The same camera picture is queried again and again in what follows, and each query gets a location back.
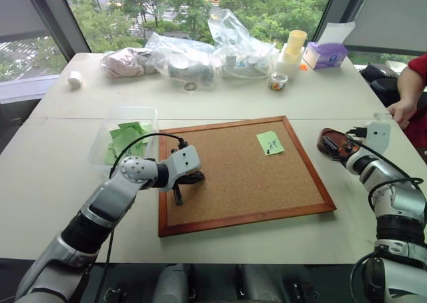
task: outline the green paper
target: green paper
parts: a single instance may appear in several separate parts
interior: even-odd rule
[[[113,139],[113,148],[115,154],[118,156],[121,151],[123,151],[126,146],[128,146],[132,141],[139,138],[140,134],[135,131],[133,127],[127,127],[123,129],[119,136]],[[125,153],[126,156],[131,155],[131,150],[127,150]]]
[[[108,149],[105,153],[105,162],[109,165],[114,163],[121,151],[123,151],[132,141],[153,131],[150,124],[141,125],[137,121],[122,123],[117,126],[119,127],[118,129],[109,131],[112,142],[108,145]],[[148,141],[149,137],[137,142],[125,152],[125,156],[133,155],[143,158]]]
[[[113,149],[113,143],[108,144],[107,153],[105,154],[105,162],[107,165],[113,165],[116,159],[115,152]]]
[[[121,129],[115,129],[113,131],[109,131],[109,134],[111,135],[112,139],[117,138],[117,136],[119,136],[121,134]]]
[[[120,129],[126,129],[132,127],[139,135],[143,135],[143,130],[138,121],[132,121],[129,123],[118,124]]]
[[[265,155],[278,154],[284,152],[285,150],[276,133],[273,131],[267,131],[266,133],[258,134],[256,137],[258,138]]]

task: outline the plastic bag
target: plastic bag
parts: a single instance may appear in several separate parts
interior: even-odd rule
[[[215,81],[214,47],[200,41],[160,36],[153,33],[145,44],[151,50],[149,62],[163,75],[194,90]]]
[[[208,21],[213,40],[214,55],[222,64],[223,77],[259,79],[270,76],[279,50],[249,35],[229,9],[211,15]]]
[[[101,67],[110,77],[134,77],[156,72],[148,63],[151,51],[146,48],[127,47],[107,52],[101,58]]]

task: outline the window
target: window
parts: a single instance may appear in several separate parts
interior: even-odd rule
[[[328,0],[67,0],[93,52],[142,46],[155,31],[213,43],[207,20],[231,9],[263,41],[287,40],[290,30],[311,38]]]
[[[399,61],[400,63],[408,64],[408,62],[416,58],[416,56],[350,51],[348,53],[348,58],[350,58],[355,65],[367,65],[369,63],[385,64],[386,61]]]
[[[66,63],[48,36],[0,43],[0,81],[56,75]]]

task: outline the small jar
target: small jar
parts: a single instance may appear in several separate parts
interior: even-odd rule
[[[288,76],[286,74],[273,73],[268,82],[268,88],[272,91],[281,91],[287,82]]]

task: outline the green sticky note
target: green sticky note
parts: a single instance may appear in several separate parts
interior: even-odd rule
[[[112,131],[109,131],[109,134],[111,135],[112,139],[115,139],[121,134],[121,129],[114,129]]]
[[[258,134],[256,137],[258,138],[265,155],[282,153],[285,150],[276,133],[273,131],[267,131],[266,133]]]
[[[151,127],[150,124],[140,125],[140,126],[141,126],[141,129],[143,130],[144,134],[149,134],[149,133],[151,133],[153,131],[153,128]]]
[[[127,127],[123,129],[116,138],[113,139],[113,148],[115,154],[118,156],[121,151],[123,151],[126,146],[128,146],[132,141],[139,138],[140,134],[133,128]],[[125,156],[131,155],[131,150],[127,150]]]
[[[143,130],[142,130],[141,125],[139,124],[138,121],[131,121],[129,123],[122,123],[122,124],[118,124],[117,126],[119,126],[120,129],[126,129],[129,127],[132,127],[139,135],[143,134]]]

